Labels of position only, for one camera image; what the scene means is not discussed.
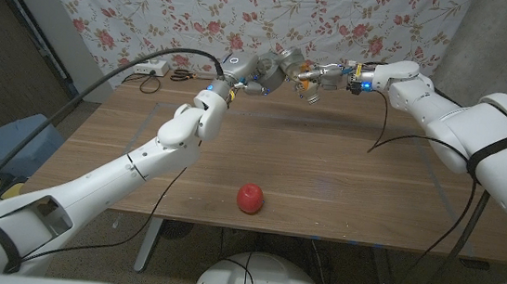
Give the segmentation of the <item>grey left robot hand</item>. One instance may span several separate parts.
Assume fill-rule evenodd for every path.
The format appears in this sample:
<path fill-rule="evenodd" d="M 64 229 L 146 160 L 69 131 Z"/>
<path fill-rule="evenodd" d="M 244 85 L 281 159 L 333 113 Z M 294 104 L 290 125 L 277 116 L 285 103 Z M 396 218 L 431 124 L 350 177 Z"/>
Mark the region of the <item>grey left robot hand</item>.
<path fill-rule="evenodd" d="M 260 60 L 257 55 L 234 51 L 218 58 L 223 72 L 206 89 L 228 101 L 239 91 L 251 97 L 265 96 L 268 89 L 259 81 L 263 77 Z"/>

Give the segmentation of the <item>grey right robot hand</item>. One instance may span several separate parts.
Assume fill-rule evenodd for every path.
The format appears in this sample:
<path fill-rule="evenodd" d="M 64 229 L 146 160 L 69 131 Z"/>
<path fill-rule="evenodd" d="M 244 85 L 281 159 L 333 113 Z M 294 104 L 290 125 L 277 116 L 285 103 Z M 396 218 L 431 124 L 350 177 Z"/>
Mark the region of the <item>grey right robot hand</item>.
<path fill-rule="evenodd" d="M 350 65 L 340 64 L 315 65 L 302 68 L 295 74 L 298 81 L 304 84 L 315 84 L 325 90 L 345 89 L 354 95 L 373 90 L 373 75 L 376 63 L 351 62 Z"/>

